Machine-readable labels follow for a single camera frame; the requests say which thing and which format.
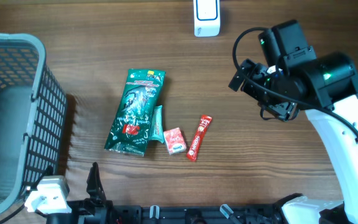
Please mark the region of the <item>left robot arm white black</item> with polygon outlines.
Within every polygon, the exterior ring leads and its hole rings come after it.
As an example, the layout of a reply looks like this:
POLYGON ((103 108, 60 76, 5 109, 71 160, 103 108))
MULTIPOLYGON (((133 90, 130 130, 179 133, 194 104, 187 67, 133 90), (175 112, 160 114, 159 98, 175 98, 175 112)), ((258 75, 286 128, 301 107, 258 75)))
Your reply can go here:
POLYGON ((93 163, 87 178, 86 192, 89 197, 84 200, 68 202, 70 212, 36 213, 45 217, 47 223, 107 223, 122 224, 122 218, 114 208, 113 202, 107 200, 99 175, 97 162, 93 163))

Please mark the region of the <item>dark green 3M package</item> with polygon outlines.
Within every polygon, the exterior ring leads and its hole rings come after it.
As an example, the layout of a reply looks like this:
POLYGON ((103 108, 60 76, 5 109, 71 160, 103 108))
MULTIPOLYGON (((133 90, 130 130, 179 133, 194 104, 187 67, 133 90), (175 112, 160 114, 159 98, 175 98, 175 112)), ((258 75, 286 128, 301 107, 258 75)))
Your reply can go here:
POLYGON ((104 145, 107 151, 143 156, 166 72, 129 69, 116 116, 104 145))

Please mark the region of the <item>red Nescafe sachet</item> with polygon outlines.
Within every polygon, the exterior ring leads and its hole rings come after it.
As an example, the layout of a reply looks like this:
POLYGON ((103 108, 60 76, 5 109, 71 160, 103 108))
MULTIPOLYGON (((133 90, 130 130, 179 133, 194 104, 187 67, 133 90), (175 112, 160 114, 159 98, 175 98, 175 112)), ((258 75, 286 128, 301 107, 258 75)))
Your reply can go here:
POLYGON ((206 133, 206 131, 208 130, 208 126, 209 124, 212 122, 212 117, 208 116, 208 115, 202 115, 201 119, 200 119, 200 123, 197 127, 195 136, 192 140, 192 143, 189 147, 189 151, 187 152, 187 158, 192 161, 195 162, 197 157, 198 157, 198 152, 200 150, 201 147, 201 143, 202 140, 204 138, 204 135, 206 133))

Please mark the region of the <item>small red white box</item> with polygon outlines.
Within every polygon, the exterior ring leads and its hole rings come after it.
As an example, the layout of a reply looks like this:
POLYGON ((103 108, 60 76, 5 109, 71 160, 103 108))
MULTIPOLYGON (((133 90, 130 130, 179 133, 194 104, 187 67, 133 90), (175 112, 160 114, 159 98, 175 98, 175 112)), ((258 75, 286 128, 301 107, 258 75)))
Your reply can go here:
POLYGON ((164 131, 163 136, 170 155, 186 151, 186 142, 180 128, 164 131))

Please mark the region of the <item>light green wipes packet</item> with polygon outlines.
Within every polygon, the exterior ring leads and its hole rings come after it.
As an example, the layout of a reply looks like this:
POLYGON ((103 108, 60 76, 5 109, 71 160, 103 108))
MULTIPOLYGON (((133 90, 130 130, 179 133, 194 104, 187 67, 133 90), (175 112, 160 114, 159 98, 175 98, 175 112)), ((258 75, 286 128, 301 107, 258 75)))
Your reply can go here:
POLYGON ((165 141, 164 135, 163 135, 163 126, 162 126, 162 105, 156 106, 154 108, 150 140, 151 141, 159 141, 162 144, 165 141))

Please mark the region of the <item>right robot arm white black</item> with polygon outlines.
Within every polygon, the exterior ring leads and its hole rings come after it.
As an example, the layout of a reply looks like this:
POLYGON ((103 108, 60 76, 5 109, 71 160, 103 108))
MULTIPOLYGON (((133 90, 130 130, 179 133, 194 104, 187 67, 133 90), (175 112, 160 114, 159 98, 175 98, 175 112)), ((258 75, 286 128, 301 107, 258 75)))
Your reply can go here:
POLYGON ((358 73, 344 53, 317 57, 296 20, 258 29, 266 64, 235 63, 229 87, 257 100, 272 119, 304 111, 318 132, 343 200, 289 195, 273 205, 275 223, 358 223, 358 73))

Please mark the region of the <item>grey plastic shopping basket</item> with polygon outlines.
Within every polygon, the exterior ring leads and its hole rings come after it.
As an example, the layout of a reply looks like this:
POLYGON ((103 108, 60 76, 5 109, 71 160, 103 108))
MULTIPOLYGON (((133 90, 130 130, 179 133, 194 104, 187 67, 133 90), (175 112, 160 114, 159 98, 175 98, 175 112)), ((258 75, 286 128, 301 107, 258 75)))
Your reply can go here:
POLYGON ((0 34, 0 214, 56 170, 67 98, 30 34, 0 34))

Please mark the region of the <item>white barcode scanner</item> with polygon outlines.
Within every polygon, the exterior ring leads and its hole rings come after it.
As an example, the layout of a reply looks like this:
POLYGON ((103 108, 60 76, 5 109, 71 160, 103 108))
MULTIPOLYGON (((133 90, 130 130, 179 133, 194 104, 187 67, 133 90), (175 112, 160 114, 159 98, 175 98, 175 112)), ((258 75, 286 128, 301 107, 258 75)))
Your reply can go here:
POLYGON ((194 35, 214 37, 220 32, 220 0, 193 0, 194 35))

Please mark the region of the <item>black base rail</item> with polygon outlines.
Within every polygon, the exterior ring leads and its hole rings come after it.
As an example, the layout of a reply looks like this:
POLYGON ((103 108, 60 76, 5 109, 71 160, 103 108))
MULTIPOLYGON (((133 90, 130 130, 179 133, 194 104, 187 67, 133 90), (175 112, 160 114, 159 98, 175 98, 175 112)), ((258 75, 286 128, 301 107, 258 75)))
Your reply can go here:
POLYGON ((307 220, 285 218, 271 204, 233 207, 151 207, 118 205, 114 207, 122 223, 308 223, 307 220))

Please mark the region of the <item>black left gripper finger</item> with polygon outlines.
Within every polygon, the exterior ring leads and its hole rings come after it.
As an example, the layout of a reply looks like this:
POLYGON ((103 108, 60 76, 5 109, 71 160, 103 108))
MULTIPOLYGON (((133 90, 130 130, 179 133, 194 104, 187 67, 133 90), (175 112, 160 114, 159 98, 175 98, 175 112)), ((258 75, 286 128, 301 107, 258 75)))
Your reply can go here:
POLYGON ((89 170, 89 175, 86 183, 86 192, 89 194, 91 200, 94 200, 95 202, 106 201, 106 196, 101 183, 99 175, 99 166, 97 162, 94 162, 92 168, 89 170))
POLYGON ((45 171, 42 173, 42 175, 35 181, 35 186, 38 186, 39 182, 46 176, 53 175, 54 168, 53 166, 48 166, 45 171))

